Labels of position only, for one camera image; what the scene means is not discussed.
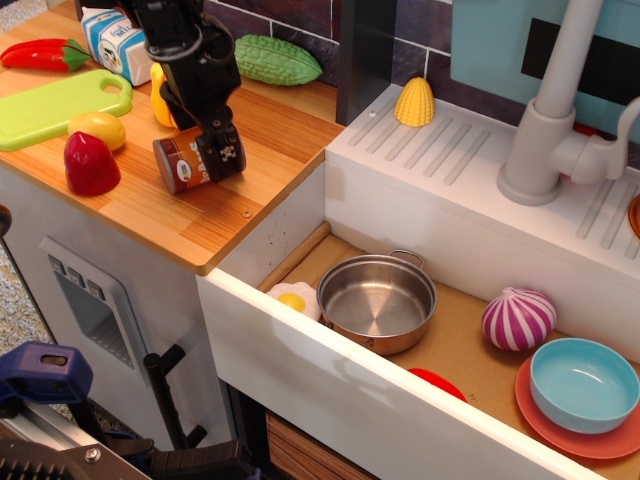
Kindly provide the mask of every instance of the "orange plate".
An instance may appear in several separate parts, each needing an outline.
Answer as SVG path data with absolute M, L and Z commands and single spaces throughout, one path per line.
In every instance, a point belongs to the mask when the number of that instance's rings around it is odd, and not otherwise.
M 629 205 L 629 223 L 636 236 L 640 238 L 640 195 L 634 198 Z
M 611 459 L 640 449 L 640 405 L 625 422 L 610 432 L 588 435 L 566 430 L 549 420 L 531 395 L 531 358 L 524 362 L 516 377 L 516 399 L 529 424 L 547 441 L 562 450 L 586 458 Z

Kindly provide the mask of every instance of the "cutting board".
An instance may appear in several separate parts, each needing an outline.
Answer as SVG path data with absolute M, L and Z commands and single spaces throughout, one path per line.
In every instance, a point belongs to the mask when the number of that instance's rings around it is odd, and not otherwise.
M 69 120 L 86 112 L 123 115 L 133 88 L 119 75 L 92 70 L 0 98 L 0 151 L 12 152 L 67 133 Z

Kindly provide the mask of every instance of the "stainless steel pot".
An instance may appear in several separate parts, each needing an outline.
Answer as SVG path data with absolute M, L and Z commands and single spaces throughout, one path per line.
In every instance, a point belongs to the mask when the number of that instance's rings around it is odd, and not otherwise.
M 394 257 L 416 257 L 421 266 Z M 414 346 L 424 336 L 438 301 L 424 261 L 407 250 L 361 255 L 329 269 L 317 299 L 327 326 L 379 355 Z

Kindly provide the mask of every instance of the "white sink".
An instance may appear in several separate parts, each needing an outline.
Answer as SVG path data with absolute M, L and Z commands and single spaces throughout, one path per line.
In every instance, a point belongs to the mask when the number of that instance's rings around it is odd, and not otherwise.
M 640 173 L 566 181 L 547 205 L 517 204 L 496 185 L 514 127 L 444 102 L 430 124 L 408 127 L 393 114 L 400 91 L 390 86 L 327 149 L 334 233 L 371 252 L 412 249 L 435 279 L 487 301 L 508 286 L 539 290 L 561 331 L 640 361 L 640 241 L 627 219 Z

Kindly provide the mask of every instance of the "toy onion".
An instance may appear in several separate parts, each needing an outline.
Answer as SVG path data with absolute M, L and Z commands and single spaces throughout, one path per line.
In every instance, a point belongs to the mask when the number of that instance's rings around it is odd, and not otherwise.
M 556 310 L 539 292 L 505 288 L 482 314 L 485 337 L 498 348 L 518 352 L 540 345 L 555 328 Z

